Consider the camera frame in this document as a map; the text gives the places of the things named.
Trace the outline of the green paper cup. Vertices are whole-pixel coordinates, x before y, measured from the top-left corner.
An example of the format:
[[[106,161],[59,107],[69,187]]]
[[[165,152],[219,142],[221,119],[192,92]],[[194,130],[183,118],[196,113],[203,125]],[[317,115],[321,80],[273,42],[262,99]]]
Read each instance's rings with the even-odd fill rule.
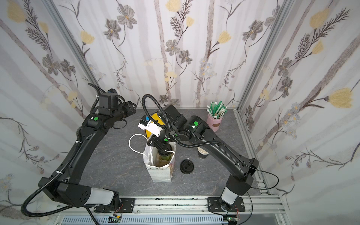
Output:
[[[168,165],[171,161],[171,158],[173,156],[173,153],[168,152],[167,155],[157,155],[157,167],[163,167],[165,165]]]

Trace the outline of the cartoon print paper bag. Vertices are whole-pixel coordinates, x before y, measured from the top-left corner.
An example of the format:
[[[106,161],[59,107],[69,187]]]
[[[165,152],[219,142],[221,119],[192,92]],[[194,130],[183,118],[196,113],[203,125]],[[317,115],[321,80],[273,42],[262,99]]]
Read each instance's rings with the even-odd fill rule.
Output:
[[[168,182],[172,181],[172,175],[175,167],[175,153],[176,144],[170,142],[170,150],[165,151],[165,156],[161,156],[158,149],[153,146],[145,145],[144,151],[140,152],[131,146],[131,141],[135,136],[142,136],[143,134],[134,134],[129,138],[129,148],[138,154],[142,155],[143,162],[153,182]]]

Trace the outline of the black plastic cup lids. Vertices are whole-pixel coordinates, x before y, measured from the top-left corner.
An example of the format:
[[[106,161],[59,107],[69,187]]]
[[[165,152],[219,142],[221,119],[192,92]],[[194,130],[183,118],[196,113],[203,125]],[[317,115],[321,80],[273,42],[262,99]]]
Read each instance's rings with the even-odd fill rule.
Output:
[[[183,160],[180,164],[180,171],[183,174],[191,174],[194,168],[194,163],[189,159]]]

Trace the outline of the black paper cup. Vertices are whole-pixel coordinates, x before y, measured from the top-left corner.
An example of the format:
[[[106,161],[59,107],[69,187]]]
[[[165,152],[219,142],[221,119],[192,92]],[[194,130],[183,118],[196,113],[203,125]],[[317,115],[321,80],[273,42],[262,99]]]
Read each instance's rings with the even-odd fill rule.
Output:
[[[198,150],[198,156],[201,159],[205,159],[208,157],[209,153],[207,151],[205,151],[203,148],[201,147],[197,147]]]

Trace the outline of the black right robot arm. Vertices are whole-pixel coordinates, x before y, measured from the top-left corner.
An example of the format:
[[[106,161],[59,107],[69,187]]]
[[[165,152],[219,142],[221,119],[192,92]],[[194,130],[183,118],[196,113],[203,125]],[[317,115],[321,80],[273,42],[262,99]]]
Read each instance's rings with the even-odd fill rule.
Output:
[[[174,154],[171,142],[184,148],[200,147],[229,171],[230,176],[220,197],[222,210],[230,211],[235,200],[253,187],[253,174],[258,171],[259,161],[240,155],[200,117],[194,115],[187,119],[173,105],[162,107],[151,94],[142,97],[142,107],[145,116],[140,125],[152,133],[147,144],[155,147],[160,156]]]

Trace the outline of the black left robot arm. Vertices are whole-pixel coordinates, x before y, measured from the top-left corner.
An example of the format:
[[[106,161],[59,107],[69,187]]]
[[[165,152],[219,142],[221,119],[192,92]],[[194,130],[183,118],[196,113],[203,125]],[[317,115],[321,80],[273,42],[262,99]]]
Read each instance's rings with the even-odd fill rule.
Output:
[[[76,141],[61,163],[48,178],[43,177],[39,188],[22,204],[21,213],[28,217],[45,217],[70,208],[102,206],[114,212],[122,207],[119,192],[99,189],[80,184],[83,171],[95,148],[116,122],[120,122],[136,113],[137,105],[118,95],[114,89],[104,91],[89,84],[97,92],[97,98],[90,114],[76,131]],[[27,206],[41,192],[52,201],[65,207],[43,213],[30,212]]]

